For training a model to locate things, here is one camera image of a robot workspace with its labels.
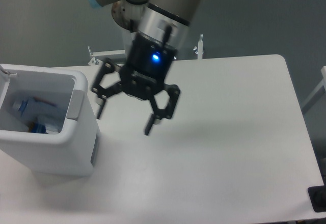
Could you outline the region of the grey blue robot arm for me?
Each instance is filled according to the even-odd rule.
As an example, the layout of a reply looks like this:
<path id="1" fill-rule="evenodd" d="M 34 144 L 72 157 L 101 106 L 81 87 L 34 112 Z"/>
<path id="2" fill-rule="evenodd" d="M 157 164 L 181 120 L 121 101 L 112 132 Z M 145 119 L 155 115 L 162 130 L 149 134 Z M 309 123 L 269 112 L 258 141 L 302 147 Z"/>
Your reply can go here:
<path id="1" fill-rule="evenodd" d="M 171 119 L 180 95 L 166 75 L 186 37 L 201 0 L 88 0 L 93 7 L 121 4 L 124 28 L 135 34 L 119 66 L 104 58 L 91 90 L 100 108 L 119 93 L 147 100 L 152 114 L 144 133 L 162 119 Z"/>

